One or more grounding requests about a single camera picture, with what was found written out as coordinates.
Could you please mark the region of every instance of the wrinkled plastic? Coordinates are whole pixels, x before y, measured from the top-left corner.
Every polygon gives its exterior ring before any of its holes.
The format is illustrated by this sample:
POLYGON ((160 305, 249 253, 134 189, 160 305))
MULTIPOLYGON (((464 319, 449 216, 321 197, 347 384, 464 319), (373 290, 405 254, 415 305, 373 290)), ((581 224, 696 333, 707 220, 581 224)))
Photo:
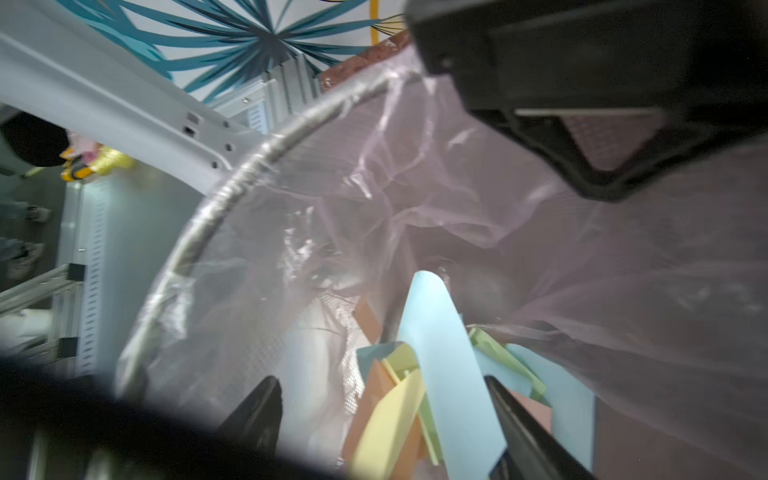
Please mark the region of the wrinkled plastic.
POLYGON ((169 300, 182 304, 165 310, 147 400, 218 425, 275 375, 279 451, 332 468, 362 392, 353 307, 366 294, 390 321, 424 269, 466 324, 768 471, 767 154, 752 141, 598 203, 469 117, 449 79, 397 84, 292 149, 228 216, 179 280, 190 294, 169 300))

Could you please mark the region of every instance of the sneaker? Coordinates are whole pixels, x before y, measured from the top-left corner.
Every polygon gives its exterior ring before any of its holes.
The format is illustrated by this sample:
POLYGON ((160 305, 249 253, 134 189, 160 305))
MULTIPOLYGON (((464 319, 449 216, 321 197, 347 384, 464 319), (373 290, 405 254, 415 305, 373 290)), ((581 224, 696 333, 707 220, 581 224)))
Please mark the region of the sneaker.
POLYGON ((22 253, 8 261, 8 278, 23 280, 35 268, 35 263, 43 256, 43 243, 22 243, 22 253))
POLYGON ((25 219, 35 223, 45 223, 50 216, 51 211, 49 209, 37 205, 30 205, 27 207, 27 216, 25 219))

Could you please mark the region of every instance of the light blue paper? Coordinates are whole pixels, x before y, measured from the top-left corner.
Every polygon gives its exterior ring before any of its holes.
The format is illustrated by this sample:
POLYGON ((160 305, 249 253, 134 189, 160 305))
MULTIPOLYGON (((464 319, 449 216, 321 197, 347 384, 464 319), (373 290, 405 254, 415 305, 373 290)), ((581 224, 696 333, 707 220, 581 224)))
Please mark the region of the light blue paper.
POLYGON ((506 349, 547 384, 544 399, 552 407, 552 436, 591 472, 594 393, 557 363, 523 346, 509 344, 506 349))
POLYGON ((419 359, 452 480, 485 480, 507 448, 467 331, 439 276, 417 272, 398 340, 419 359))
POLYGON ((472 350, 475 351, 475 358, 478 360, 483 376, 494 376, 507 390, 514 390, 527 397, 531 396, 533 393, 533 383, 531 383, 531 380, 512 372, 506 366, 485 355, 477 347, 473 346, 472 350))
POLYGON ((361 349, 357 349, 357 368, 360 370, 363 383, 368 380, 368 373, 373 366, 373 360, 384 360, 390 353, 395 351, 395 347, 396 344, 390 342, 377 343, 375 345, 364 346, 361 349))

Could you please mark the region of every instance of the brown surface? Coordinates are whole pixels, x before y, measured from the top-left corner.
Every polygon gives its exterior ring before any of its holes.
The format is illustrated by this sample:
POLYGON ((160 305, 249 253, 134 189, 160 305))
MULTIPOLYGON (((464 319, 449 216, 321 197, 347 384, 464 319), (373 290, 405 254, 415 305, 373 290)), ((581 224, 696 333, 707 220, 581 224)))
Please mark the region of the brown surface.
POLYGON ((410 33, 407 30, 401 31, 397 35, 393 35, 385 41, 373 45, 360 55, 347 58, 342 63, 320 74, 320 87, 323 91, 330 90, 365 67, 392 57, 410 45, 411 41, 410 33))

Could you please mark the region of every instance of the yellow paper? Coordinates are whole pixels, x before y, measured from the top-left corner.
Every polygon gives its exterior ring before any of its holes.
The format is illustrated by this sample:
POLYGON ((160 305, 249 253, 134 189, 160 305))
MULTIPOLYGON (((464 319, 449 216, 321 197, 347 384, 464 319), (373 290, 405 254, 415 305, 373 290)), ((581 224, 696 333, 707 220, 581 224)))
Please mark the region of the yellow paper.
MULTIPOLYGON (((395 383, 400 383, 408 372, 418 369, 419 359, 410 345, 403 343, 388 357, 382 360, 382 365, 395 383)), ((422 436, 427 445, 429 461, 433 465, 438 465, 442 460, 442 450, 440 449, 440 440, 437 436, 435 420, 432 417, 432 410, 429 408, 429 400, 424 395, 422 404, 419 407, 419 424, 422 428, 422 436)))
POLYGON ((349 463, 351 477, 370 480, 389 478, 424 392, 422 373, 417 369, 379 401, 349 463))

